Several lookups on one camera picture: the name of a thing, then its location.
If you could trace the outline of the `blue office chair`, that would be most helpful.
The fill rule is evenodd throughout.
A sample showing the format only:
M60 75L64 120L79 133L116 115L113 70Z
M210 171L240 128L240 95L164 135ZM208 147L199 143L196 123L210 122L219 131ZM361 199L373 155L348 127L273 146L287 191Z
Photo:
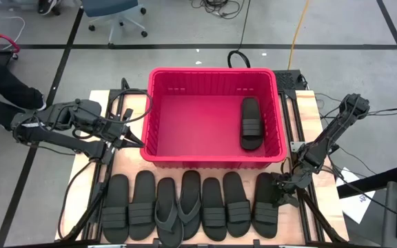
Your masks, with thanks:
M108 48L113 49L115 44L113 42L114 31L117 26L123 27L125 22L131 23L141 29L141 36L147 37L147 31L143 25L137 21L129 18L126 14L128 10L137 9L141 15L147 13L147 9L139 0L81 0L81 8L85 14L92 18L89 21L88 30L94 32L96 22L104 20L110 22L110 34L108 37Z

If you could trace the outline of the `black perforated box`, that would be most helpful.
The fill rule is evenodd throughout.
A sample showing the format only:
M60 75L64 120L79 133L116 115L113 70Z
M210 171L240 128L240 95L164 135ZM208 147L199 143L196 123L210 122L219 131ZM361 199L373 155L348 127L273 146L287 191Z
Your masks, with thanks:
M300 70L274 70L279 91L306 90L303 75Z

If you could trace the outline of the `black banded slide sandal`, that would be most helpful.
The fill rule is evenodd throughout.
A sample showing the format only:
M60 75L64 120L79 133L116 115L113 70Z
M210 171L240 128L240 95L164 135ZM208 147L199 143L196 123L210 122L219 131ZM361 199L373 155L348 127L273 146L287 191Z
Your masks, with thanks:
M101 212L103 235L110 243L124 243L128 238L129 180L124 174L111 177Z
M202 186L202 227L213 241L223 241L227 235L226 213L217 178L206 178Z
M278 229L278 190L270 173L256 178L252 226L264 238L274 238Z
M240 144L244 150L253 151L263 143L263 121L258 101L246 97L241 104Z
M155 228L155 177L151 171L140 171L135 178L132 202L128 205L129 236L144 240Z
M228 172L224 175L223 193L227 230L232 237L240 238L250 229L251 207L238 173Z

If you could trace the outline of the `white paper sheet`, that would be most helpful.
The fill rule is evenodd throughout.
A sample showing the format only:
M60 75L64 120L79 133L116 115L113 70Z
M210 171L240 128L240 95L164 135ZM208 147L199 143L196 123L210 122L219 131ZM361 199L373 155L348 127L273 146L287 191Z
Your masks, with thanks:
M340 173L342 174L345 181L348 183L359 180L359 177L346 167L342 168ZM343 213L346 214L357 224L360 224L360 222L362 221L363 216L365 215L365 212L370 205L370 202L370 199L362 194L340 199Z

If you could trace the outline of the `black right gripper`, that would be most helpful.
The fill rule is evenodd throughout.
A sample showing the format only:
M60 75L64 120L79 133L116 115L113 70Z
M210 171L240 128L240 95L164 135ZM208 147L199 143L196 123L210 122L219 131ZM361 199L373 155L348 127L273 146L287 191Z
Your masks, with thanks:
M299 201L291 194L284 192L295 192L297 188L305 189L311 183L311 172L307 169L296 170L294 174L272 173L272 193L274 198L282 198L281 204L290 204L299 207Z

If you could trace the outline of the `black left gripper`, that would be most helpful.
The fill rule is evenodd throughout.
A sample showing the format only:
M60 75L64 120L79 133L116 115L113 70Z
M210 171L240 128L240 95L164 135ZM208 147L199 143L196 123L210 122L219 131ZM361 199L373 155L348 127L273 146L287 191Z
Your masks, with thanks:
M93 135L110 142L117 149L145 147L145 143L137 138L126 124L106 118L95 119Z

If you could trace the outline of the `person's foot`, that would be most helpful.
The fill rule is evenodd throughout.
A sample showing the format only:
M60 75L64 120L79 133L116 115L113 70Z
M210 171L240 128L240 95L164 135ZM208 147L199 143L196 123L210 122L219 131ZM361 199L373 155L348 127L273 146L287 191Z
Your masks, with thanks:
M37 12L41 15L54 14L59 16L59 4L61 0L39 0Z

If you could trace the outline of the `black aluminium rig frame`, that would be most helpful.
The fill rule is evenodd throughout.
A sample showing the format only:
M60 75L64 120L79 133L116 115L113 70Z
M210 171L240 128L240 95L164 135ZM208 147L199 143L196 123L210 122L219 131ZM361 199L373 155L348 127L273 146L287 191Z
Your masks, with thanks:
M93 90L90 93L90 100L101 104L101 114L105 115L110 95L118 90ZM316 98L313 91L310 90L285 90L278 91L281 98L281 111L283 117L283 127L286 132L286 145L288 155L290 156L291 148L289 146L291 139L296 142L312 141L322 130ZM123 100L123 112L125 109L134 110L133 117L145 111L147 96L144 94L126 94L121 96ZM182 242L182 248L231 248L231 247L297 247L312 245L330 245L331 239L327 235L321 223L329 223L331 229L348 241L349 236L346 230L343 213L340 207L340 199L336 189L336 181L331 172L331 163L327 159L324 164L326 171L313 175L313 183L305 190L307 198L317 206L317 210L312 210L307 203L302 201L300 208L291 205L283 205L279 208L279 224L277 236L273 239L266 239L259 236L250 228L247 234L241 238L233 238L229 234L224 241L216 242L210 240L203 229L200 227L195 237ZM152 170L156 181L165 176L170 176L169 169L160 169L142 159L138 149L122 149L115 156L112 174L126 174L130 180L130 190L134 190L134 176L140 170ZM70 233L71 229L77 224L91 203L94 193L94 186L98 181L104 179L106 165L91 164L81 172L72 183L67 198L65 198L65 207L62 211L63 217L59 221L58 227L63 236ZM239 174L243 180L243 186L247 197L253 202L254 197L254 179L261 173L260 170L242 169ZM127 239L124 248L134 247L151 247L154 241L157 241L156 231L144 240ZM87 223L76 237L76 241L89 240L101 245L106 239L103 237L101 226L98 222Z

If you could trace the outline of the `black flip-flop sandal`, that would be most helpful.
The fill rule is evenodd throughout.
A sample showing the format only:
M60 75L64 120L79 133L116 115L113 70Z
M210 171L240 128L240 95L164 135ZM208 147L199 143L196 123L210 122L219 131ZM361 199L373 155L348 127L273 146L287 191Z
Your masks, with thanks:
M154 220L162 248L179 248L183 241L184 228L179 218L173 178L162 178L158 182Z
M183 239L189 240L201 225L201 177L196 171L183 174L178 210L183 223Z

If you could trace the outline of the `red plastic bin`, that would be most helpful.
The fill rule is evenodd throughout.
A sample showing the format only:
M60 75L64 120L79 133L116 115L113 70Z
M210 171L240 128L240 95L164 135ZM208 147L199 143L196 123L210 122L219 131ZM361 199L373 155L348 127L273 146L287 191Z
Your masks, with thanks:
M262 169L287 146L275 74L267 68L157 68L151 71L142 158L164 168ZM258 101L263 143L240 144L241 104Z

